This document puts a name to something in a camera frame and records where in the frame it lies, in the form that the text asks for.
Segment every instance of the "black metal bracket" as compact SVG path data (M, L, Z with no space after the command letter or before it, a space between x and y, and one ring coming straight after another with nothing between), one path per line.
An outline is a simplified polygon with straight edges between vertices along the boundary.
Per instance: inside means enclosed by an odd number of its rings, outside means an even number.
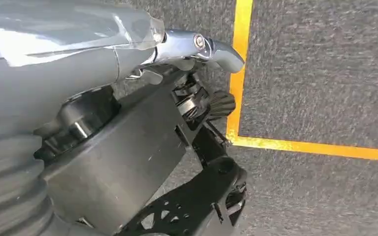
M192 145L204 170L147 205L117 236L231 235L245 206L247 173L204 125Z

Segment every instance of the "yellow tape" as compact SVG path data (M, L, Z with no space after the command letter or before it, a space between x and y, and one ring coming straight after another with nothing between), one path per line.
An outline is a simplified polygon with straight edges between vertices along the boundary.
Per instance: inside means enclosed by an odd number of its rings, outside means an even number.
M249 48L250 20L252 16L252 0L237 0L235 6L234 38L232 40L234 49L241 55L244 61L247 60ZM240 123L241 104L243 100L245 67L236 74L231 74L229 92L234 95L236 107L228 116L227 138L234 140L238 136Z
M237 0L235 7L233 47L245 61L247 60L249 46L252 4L252 0ZM236 108L231 115L228 116L226 136L234 145L251 148L297 151L378 160L378 149L373 148L348 147L238 136L241 104L243 100L244 74L245 68L236 74L232 74L230 78L229 90L235 97Z

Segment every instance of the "ribbed gray surface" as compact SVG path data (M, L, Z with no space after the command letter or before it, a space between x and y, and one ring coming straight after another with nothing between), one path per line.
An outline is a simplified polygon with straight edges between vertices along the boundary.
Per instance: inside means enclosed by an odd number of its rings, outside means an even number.
M37 235L50 222L44 165L32 156L40 146L32 135L0 139L0 235Z

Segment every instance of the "gray carpet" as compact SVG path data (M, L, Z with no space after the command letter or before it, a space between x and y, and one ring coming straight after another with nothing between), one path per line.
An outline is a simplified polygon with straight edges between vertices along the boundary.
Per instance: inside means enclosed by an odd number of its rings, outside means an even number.
M231 42L233 0L131 0ZM228 74L204 71L228 89ZM224 131L224 121L218 127ZM378 148L378 0L256 0L241 135ZM232 147L249 172L235 235L378 236L378 161ZM159 190L200 171L193 153Z

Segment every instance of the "hole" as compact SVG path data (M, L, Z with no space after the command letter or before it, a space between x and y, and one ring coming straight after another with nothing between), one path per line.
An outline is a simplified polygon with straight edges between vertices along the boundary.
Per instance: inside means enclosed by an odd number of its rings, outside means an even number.
M141 225L145 230L152 229L154 225L154 213L146 216L146 218L141 221Z
M171 220L170 220L170 223L171 224L174 224L174 223L177 223L179 222L179 218L177 216L173 217Z
M169 211L168 211L168 210L163 210L163 211L161 212L161 216L160 216L160 218L161 218L161 219L164 219L168 214L169 214Z

